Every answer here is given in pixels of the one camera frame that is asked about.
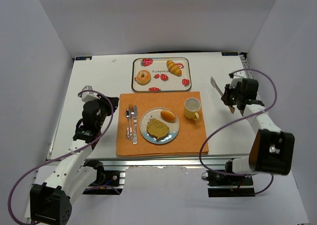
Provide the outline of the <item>brown bread slice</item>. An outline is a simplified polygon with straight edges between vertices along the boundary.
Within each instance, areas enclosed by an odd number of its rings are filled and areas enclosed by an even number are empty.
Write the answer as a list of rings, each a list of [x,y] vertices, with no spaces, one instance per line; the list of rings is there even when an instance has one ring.
[[[146,131],[156,141],[164,139],[169,134],[169,127],[162,121],[151,118],[147,123]]]

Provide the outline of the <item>round golden bun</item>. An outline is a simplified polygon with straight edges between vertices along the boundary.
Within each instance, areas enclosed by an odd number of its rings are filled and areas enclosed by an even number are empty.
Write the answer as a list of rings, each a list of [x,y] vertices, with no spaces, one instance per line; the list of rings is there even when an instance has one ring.
[[[173,123],[176,121],[176,115],[172,111],[169,111],[169,110],[162,110],[160,112],[160,116],[162,119],[170,123]]]

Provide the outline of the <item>metal serving tongs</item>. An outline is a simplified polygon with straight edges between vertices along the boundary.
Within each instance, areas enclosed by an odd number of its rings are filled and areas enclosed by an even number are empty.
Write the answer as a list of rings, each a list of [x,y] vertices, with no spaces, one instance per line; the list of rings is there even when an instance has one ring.
[[[214,79],[213,77],[211,77],[211,85],[218,91],[218,93],[219,93],[221,96],[223,96],[223,92],[222,92],[221,89],[218,87],[218,85],[217,85],[217,83],[216,83],[216,81],[215,81],[215,79]],[[231,112],[232,114],[235,113],[235,108],[234,108],[233,106],[227,106],[227,107],[229,108],[229,110],[230,110],[230,112]]]

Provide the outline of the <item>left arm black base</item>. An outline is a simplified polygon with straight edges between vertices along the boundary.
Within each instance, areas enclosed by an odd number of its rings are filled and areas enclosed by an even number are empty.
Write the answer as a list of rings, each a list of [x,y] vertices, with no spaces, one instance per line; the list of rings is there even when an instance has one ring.
[[[125,171],[123,169],[111,169],[105,167],[101,161],[86,160],[83,166],[92,168],[96,172],[96,179],[88,188],[85,195],[119,195],[124,186]]]

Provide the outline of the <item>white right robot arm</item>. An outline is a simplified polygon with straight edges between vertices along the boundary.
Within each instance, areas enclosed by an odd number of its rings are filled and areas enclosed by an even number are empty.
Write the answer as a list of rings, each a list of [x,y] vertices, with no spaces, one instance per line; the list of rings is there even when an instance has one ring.
[[[264,111],[264,103],[257,100],[258,88],[257,80],[241,77],[233,77],[231,83],[225,85],[221,100],[229,107],[236,106],[256,134],[249,155],[228,161],[225,172],[288,175],[295,137],[282,131]]]

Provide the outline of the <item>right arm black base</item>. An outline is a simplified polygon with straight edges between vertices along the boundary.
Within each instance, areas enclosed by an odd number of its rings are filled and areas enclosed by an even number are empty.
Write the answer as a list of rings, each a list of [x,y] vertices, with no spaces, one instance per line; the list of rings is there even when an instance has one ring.
[[[210,198],[255,197],[253,179],[245,176],[228,176],[206,171],[201,175],[208,183]]]

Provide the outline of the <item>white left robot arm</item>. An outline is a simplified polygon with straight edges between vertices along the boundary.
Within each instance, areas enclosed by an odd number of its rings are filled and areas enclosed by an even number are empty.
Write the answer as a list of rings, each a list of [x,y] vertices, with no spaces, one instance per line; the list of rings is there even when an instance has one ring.
[[[118,97],[105,97],[86,91],[79,96],[84,105],[78,120],[68,154],[59,160],[53,173],[30,190],[31,220],[48,225],[68,223],[72,206],[91,184],[101,185],[104,180],[103,164],[87,157],[93,152],[106,117],[113,117]]]

